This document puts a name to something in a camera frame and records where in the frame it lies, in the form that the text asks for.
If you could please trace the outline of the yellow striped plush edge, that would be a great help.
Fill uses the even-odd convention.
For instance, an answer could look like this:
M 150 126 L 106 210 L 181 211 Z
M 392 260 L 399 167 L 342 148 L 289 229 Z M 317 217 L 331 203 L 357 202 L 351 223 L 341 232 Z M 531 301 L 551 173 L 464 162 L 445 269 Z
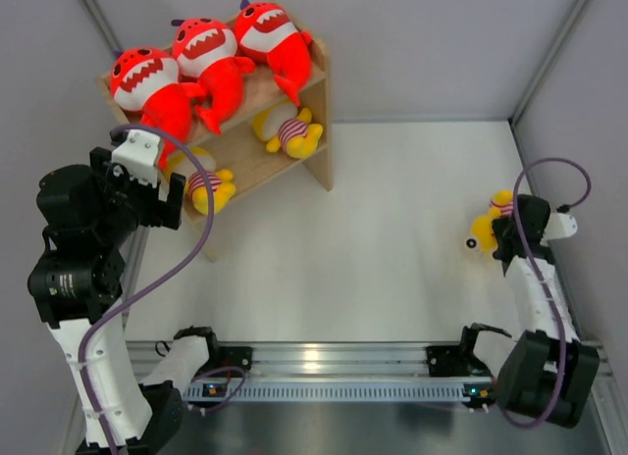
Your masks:
M 511 216 L 513 199 L 513 192 L 507 189 L 500 190 L 491 197 L 488 211 L 476 217 L 470 226 L 469 234 L 464 241 L 468 251 L 492 255 L 497 250 L 493 223 Z

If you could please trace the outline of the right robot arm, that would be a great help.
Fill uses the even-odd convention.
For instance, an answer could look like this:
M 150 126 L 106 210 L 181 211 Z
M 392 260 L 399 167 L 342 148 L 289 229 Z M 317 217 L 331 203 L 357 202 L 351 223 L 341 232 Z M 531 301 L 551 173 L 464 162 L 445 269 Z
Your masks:
M 493 221 L 503 276 L 513 292 L 521 335 L 497 374 L 500 409 L 572 429 L 580 422 L 600 366 L 559 297 L 549 242 L 575 234 L 575 218 L 548 201 L 519 194 L 510 216 Z

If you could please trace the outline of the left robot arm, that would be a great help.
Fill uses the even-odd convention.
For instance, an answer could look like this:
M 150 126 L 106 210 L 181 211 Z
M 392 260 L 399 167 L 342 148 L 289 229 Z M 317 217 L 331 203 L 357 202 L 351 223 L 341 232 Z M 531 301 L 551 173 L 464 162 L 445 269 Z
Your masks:
M 185 179 L 174 174 L 166 198 L 126 164 L 96 148 L 86 165 L 46 175 L 36 204 L 46 220 L 45 249 L 27 280 L 41 321 L 63 350 L 86 422 L 82 454 L 155 454 L 182 423 L 183 393 L 194 376 L 222 363 L 214 332 L 178 331 L 154 371 L 137 380 L 120 307 L 123 243 L 141 227 L 181 223 Z

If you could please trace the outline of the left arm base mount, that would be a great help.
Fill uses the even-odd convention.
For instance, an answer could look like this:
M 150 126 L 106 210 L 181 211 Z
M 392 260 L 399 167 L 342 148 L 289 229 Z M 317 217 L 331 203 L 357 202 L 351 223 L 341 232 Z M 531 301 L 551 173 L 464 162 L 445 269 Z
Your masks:
M 196 372 L 197 377 L 225 377 L 235 372 L 235 368 L 248 372 L 252 365 L 251 346 L 227 345 L 209 352 L 209 360 Z

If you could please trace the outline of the red shark plush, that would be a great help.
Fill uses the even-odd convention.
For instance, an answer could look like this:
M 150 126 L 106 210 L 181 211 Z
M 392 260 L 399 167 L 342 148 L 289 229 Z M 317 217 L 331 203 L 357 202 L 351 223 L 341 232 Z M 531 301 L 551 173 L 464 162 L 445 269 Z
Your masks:
M 176 29 L 171 54 L 187 87 L 209 101 L 208 107 L 196 106 L 196 114 L 208 130 L 219 134 L 222 123 L 239 110 L 244 76 L 255 71 L 255 63 L 237 54 L 235 33 L 217 19 L 175 19 L 171 26 Z
M 267 65 L 277 87 L 298 106 L 312 73 L 310 33 L 299 30 L 279 4 L 249 0 L 240 1 L 233 32 L 242 54 Z
M 196 82 L 184 81 L 177 60 L 149 46 L 116 54 L 110 72 L 110 92 L 125 111 L 141 114 L 140 122 L 156 127 L 185 143 L 192 125 L 192 103 L 206 92 Z

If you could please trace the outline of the yellow striped plush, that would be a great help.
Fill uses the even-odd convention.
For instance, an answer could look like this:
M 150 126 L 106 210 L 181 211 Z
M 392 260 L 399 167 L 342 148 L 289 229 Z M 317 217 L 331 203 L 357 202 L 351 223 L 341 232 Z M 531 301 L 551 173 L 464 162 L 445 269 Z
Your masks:
M 236 194 L 234 174 L 229 169 L 219 169 L 211 153 L 202 147 L 192 147 L 191 153 L 204 169 L 204 175 L 183 153 L 168 161 L 165 175 L 185 177 L 185 194 L 199 214 L 209 214 L 210 200 L 213 200 L 213 212 L 219 213 Z
M 311 156 L 318 149 L 324 133 L 323 126 L 313 122 L 309 108 L 299 108 L 289 100 L 259 112 L 250 124 L 268 152 L 282 150 L 293 159 Z

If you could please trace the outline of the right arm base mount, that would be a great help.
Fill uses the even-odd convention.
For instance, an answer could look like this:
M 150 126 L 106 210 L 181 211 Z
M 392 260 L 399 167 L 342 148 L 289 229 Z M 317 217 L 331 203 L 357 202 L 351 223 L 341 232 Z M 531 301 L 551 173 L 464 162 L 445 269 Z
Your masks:
M 426 348 L 426 362 L 432 378 L 491 377 L 489 367 L 474 353 L 481 332 L 492 332 L 511 338 L 505 329 L 473 323 L 462 328 L 460 339 L 454 344 L 430 345 Z

